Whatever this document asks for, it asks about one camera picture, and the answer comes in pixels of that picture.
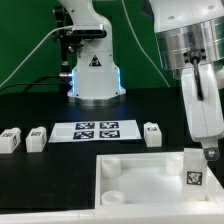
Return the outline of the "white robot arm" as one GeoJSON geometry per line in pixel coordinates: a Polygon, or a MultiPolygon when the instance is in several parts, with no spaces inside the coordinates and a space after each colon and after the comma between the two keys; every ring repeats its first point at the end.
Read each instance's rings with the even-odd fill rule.
{"type": "MultiPolygon", "coordinates": [[[[93,105],[125,93],[112,56],[112,26],[93,8],[93,0],[58,0],[72,20],[68,28],[78,61],[72,70],[69,100],[93,105]]],[[[205,158],[220,157],[224,136],[217,71],[224,58],[222,0],[143,0],[154,17],[154,32],[162,67],[181,81],[185,111],[193,141],[202,144],[205,158]]]]}

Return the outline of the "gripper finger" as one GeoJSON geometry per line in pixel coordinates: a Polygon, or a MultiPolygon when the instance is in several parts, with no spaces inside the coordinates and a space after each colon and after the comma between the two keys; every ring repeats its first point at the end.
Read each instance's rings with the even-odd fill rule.
{"type": "Polygon", "coordinates": [[[201,145],[207,161],[216,161],[220,158],[217,139],[205,139],[201,142],[201,145]]]}

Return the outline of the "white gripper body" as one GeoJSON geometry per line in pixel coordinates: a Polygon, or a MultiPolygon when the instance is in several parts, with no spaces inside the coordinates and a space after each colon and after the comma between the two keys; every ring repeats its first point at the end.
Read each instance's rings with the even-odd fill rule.
{"type": "Polygon", "coordinates": [[[224,134],[224,119],[214,68],[211,64],[201,65],[199,74],[202,100],[198,99],[193,69],[184,69],[181,76],[190,135],[195,142],[220,139],[224,134]]]}

